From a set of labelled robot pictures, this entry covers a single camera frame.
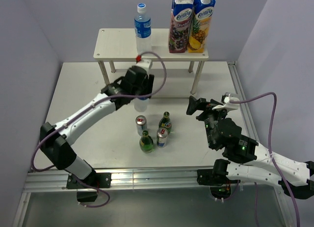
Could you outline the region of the Pocari Sweat bottle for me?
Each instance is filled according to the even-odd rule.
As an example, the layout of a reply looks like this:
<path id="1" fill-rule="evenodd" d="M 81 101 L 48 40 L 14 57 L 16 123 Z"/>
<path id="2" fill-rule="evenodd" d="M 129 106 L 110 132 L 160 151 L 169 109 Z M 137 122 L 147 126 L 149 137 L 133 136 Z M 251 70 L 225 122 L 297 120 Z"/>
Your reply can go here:
<path id="1" fill-rule="evenodd" d="M 137 5 L 137 14 L 134 18 L 134 31 L 138 54 L 151 51 L 151 17 L 147 13 L 147 6 L 145 3 L 139 3 Z"/>
<path id="2" fill-rule="evenodd" d="M 137 112 L 146 111 L 149 104 L 149 98 L 135 98 L 134 99 L 134 108 Z"/>

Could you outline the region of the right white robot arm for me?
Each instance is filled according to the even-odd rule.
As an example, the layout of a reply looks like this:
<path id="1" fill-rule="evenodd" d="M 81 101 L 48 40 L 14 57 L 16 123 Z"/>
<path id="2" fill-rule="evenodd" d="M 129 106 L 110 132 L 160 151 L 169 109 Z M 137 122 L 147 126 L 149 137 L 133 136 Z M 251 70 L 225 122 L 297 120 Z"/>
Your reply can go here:
<path id="1" fill-rule="evenodd" d="M 199 185 L 220 186 L 237 181 L 256 182 L 281 187 L 288 196 L 306 200 L 314 195 L 314 163 L 297 162 L 275 152 L 270 152 L 256 140 L 242 134 L 239 127 L 227 116 L 237 110 L 238 100 L 225 94 L 221 102 L 205 98 L 189 97 L 187 115 L 197 110 L 196 120 L 204 122 L 208 147 L 223 150 L 223 158 L 217 159 L 211 169 L 197 170 Z"/>

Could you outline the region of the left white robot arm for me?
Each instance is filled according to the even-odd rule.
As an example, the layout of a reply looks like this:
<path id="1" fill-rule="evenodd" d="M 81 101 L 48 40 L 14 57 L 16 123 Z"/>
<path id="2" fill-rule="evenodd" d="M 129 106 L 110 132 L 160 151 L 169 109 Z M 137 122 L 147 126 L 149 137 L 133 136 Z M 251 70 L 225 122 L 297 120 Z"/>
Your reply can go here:
<path id="1" fill-rule="evenodd" d="M 139 61 L 78 112 L 54 125 L 46 122 L 41 126 L 40 149 L 58 170 L 75 175 L 83 187 L 96 186 L 95 170 L 74 152 L 72 144 L 103 117 L 129 104 L 136 96 L 150 94 L 154 82 L 154 75 L 149 73 L 151 67 L 151 61 Z"/>

